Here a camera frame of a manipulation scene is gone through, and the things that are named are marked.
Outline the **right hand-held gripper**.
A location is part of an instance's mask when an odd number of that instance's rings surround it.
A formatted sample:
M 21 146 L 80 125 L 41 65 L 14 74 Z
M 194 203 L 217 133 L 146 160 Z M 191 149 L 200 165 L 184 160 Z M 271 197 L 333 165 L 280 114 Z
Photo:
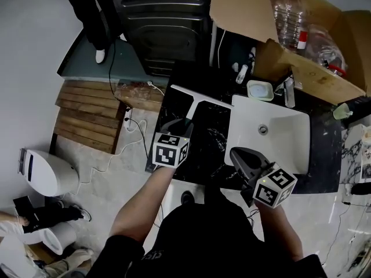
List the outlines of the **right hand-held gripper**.
M 244 178 L 241 196 L 248 206 L 259 202 L 270 208 L 280 206 L 293 192 L 297 178 L 262 153 L 250 148 L 233 147 L 230 159 Z

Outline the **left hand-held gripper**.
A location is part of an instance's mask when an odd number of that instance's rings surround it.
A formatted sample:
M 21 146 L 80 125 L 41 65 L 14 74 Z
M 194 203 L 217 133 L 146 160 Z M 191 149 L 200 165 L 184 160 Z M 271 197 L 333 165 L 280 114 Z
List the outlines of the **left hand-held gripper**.
M 177 169 L 184 163 L 193 128 L 194 124 L 184 122 L 184 119 L 175 119 L 163 125 L 157 123 L 145 171 L 152 173 L 159 167 Z

